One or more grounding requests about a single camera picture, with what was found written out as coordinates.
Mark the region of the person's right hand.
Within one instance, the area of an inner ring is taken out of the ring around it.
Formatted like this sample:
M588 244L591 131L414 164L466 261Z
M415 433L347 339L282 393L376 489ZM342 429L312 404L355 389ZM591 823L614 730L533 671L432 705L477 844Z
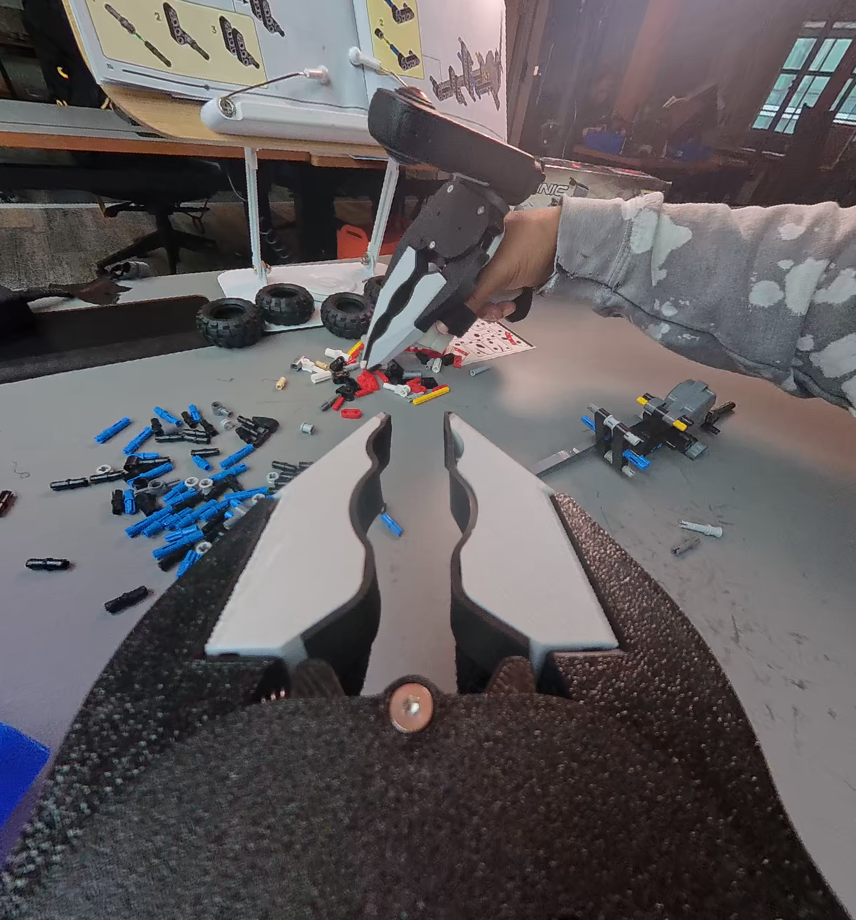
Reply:
M551 277L557 253L561 206L515 210L505 217L504 236L480 272L469 308L485 321L498 321L516 309L507 292L536 289Z

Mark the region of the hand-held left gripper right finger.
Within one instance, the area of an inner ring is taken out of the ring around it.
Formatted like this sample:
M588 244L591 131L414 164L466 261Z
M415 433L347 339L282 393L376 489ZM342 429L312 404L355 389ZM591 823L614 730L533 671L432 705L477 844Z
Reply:
M558 653L612 653L620 641L556 494L454 412L444 418L450 510L450 622L460 680L487 680L507 658L535 679Z

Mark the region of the pile of blue black pins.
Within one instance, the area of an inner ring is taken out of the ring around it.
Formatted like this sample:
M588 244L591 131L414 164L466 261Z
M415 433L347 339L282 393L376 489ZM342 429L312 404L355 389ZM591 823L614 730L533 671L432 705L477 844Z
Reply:
M263 447L280 429L273 417L246 415L220 401L187 405L180 413L157 406L133 432L123 417L93 439L116 456L79 476L60 477L54 493L102 489L112 515L126 520L129 539L156 541L151 555L164 571L183 575L263 500L314 465L275 458Z

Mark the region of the printed sticker sheet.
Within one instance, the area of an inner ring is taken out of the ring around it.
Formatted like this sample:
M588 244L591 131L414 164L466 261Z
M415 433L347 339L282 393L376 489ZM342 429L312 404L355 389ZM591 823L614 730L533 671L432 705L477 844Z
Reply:
M467 367L532 351L535 347L504 323L478 319L464 336L448 343L445 354L455 356L455 367Z

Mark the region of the person's right forearm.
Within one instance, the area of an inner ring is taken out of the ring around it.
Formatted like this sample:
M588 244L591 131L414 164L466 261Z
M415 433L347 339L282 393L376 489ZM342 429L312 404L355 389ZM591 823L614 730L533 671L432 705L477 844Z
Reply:
M546 293L856 418L856 206L564 198Z

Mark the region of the pile of mixed brick parts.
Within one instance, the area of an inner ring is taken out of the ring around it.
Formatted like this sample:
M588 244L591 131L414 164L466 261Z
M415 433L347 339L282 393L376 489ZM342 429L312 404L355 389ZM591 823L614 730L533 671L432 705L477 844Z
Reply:
M321 410L358 420L363 416L360 402L365 397L387 393L412 406L423 406L450 394L451 385L441 379L443 372L463 370L469 364L477 364L482 372L483 362L492 356L488 351L482 352L478 343L470 348L462 341L454 341L445 351L410 346L395 359L374 366L365 366L363 355L364 344L358 342L350 351L328 349L326 361L300 356L290 368L307 374L315 385L334 386L334 395L327 398Z

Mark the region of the building instruction booklet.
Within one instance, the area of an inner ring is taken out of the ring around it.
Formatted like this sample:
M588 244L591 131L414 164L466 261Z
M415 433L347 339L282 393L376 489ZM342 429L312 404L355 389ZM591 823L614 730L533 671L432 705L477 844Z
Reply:
M200 105L214 135L375 145L376 90L506 141L497 1L70 2L97 82Z

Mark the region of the partly built brick model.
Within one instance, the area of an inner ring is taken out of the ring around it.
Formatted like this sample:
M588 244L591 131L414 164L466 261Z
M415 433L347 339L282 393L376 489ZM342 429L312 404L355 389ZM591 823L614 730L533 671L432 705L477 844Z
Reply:
M596 456L631 478L647 471L652 455L662 449L697 460L708 448L701 435L718 434L719 423L737 408L733 401L719 403L716 392L695 379L676 385L662 398L644 394L638 405L639 415L632 423L605 408L589 406L581 423L592 434L592 442L551 454L534 465L531 473L545 477L573 461Z

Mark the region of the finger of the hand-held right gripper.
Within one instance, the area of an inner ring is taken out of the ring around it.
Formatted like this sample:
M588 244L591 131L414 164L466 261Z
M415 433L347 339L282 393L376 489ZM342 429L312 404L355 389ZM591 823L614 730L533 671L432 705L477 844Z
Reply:
M385 276L388 274L389 270L391 270L392 268L395 268L397 262L398 262L398 259L395 262L391 263L391 265L388 267L387 272L385 273ZM411 305L417 305L420 311L418 318L415 320L415 326L416 328L420 330L420 334L419 334L419 337L411 343L411 345L415 343L418 339L420 339L424 332L424 330L419 326L419 323L422 323L423 325L428 325L428 326L431 326L433 324L434 321L431 318L428 318L427 320L425 320L423 319L423 315L427 315L431 312L431 309L433 309L432 307L433 301L436 299L439 293L442 293L442 291L445 288L445 284L446 284L444 275L440 271L431 271L430 268L431 268L430 263L422 259L422 280L418 284L418 287L416 288L415 293L413 294L413 297L412 297L412 301L411 301ZM371 370L375 367L376 365L365 365L365 368L368 370Z
M386 275L365 337L361 365L384 364L419 337L415 320L420 311L411 301L421 280L422 252L407 247Z

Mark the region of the paned window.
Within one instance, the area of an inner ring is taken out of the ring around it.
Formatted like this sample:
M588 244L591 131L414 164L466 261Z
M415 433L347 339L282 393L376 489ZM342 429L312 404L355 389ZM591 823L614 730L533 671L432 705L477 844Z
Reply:
M802 24L775 82L753 119L752 130L791 136L799 116L829 86L838 92L830 107L834 123L856 139L856 20L820 19Z

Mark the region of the long wooden table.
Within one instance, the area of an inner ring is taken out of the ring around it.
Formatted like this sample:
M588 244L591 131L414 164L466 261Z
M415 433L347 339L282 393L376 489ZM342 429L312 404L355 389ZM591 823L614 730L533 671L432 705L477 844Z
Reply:
M118 112L0 98L0 147L16 150L102 152L242 159L252 147L259 160L308 163L314 167L377 168L385 152L360 144L243 140L209 134L169 138Z

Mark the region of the white book stand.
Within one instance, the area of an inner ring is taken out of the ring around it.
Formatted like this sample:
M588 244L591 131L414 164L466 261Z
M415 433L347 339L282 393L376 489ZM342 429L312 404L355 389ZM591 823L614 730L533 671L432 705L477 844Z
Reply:
M365 55L358 47L349 49L350 64L365 72L390 76L399 82L403 90L415 93L415 99L422 99L424 94L416 87L408 85L400 75L382 66L375 57ZM204 126L217 134L241 135L256 140L243 145L245 163L245 184L247 187L247 210L250 228L250 245L252 258L251 299L270 283L269 267L261 252L261 207L258 182L259 157L263 139L286 139L292 141L337 143L362 143L365 140L365 116L342 109L309 109L288 106L283 100L273 98L255 90L266 86L291 80L302 79L318 86L330 85L330 72L325 65L305 68L263 81L259 84L240 87L223 96L215 97L204 103L201 119ZM351 270L351 284L362 282L368 274L376 274L378 259L384 244L390 213L399 183L400 165L392 157L388 158L381 195L376 209L374 228L369 238L368 247L363 257L363 268Z

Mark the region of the black office chair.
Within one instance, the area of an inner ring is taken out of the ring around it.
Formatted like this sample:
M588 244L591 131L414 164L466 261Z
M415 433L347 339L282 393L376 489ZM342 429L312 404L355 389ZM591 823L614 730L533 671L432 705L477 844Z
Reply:
M103 206L108 217L120 213L148 213L153 216L156 228L138 237L134 243L101 259L97 267L101 273L125 261L148 256L159 249L167 257L169 272L176 274L181 261L181 250L215 252L218 247L205 234L182 231L173 226L171 217L182 213L193 223L203 224L208 208L202 202L217 190L215 172L205 164L178 160L167 168L151 168L144 172L111 172L101 185L100 198L116 200L116 204ZM200 201L192 206L191 201Z

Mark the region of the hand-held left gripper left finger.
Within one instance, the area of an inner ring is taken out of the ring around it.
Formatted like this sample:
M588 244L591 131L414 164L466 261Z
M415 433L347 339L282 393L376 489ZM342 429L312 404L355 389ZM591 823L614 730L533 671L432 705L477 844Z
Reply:
M268 502L208 659L326 661L346 694L362 692L381 613L368 531L384 506L391 435L377 413Z

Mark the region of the rounded wooden board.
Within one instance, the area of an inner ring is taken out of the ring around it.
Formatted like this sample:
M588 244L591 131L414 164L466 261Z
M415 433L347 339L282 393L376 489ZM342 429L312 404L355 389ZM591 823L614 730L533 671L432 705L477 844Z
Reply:
M86 1L63 6L85 63L114 107L164 136L231 136L204 126L200 113L205 102L319 65L330 72L329 86L293 78L255 92L288 106L363 114L368 132L365 75L348 57L358 43L352 2ZM369 132L362 143L333 144L385 152Z

